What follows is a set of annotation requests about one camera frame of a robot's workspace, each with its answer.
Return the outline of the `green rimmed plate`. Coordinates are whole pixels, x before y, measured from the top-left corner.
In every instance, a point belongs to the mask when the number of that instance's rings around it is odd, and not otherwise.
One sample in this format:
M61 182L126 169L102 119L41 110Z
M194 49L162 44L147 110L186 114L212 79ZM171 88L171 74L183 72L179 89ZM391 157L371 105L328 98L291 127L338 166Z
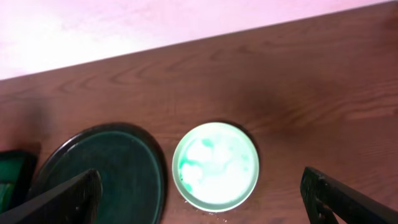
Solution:
M201 124L178 142L172 176L180 195L199 210L225 212L241 205L259 178L254 142L237 125Z

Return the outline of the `black rectangular water tray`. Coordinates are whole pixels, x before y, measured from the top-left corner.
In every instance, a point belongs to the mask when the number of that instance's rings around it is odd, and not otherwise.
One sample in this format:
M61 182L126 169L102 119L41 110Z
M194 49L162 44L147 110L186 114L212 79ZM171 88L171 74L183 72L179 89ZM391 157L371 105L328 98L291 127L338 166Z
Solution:
M37 156L29 152L1 152L1 213L24 203L36 165Z

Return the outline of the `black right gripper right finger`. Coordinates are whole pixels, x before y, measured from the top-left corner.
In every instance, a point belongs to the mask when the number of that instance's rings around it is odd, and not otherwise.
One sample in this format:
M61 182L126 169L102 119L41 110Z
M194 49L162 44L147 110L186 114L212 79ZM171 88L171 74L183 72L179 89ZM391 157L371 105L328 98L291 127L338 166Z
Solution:
M300 193L310 223L397 223L397 212L321 171L304 169Z

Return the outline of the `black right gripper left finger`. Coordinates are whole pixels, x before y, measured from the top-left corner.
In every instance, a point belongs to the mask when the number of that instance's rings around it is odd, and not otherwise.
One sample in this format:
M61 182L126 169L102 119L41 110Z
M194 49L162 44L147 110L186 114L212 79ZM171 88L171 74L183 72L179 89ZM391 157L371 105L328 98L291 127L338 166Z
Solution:
M86 170L1 214L1 224L94 223L102 189L99 172Z

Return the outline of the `black round tray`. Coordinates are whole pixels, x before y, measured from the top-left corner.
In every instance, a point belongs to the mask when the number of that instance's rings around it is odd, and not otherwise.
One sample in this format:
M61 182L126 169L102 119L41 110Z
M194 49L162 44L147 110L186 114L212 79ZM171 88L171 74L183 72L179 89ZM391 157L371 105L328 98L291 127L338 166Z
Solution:
M99 172L102 196L96 223L159 223L167 179L162 152L144 129L109 123L86 129L63 143L43 164L32 199L88 169Z

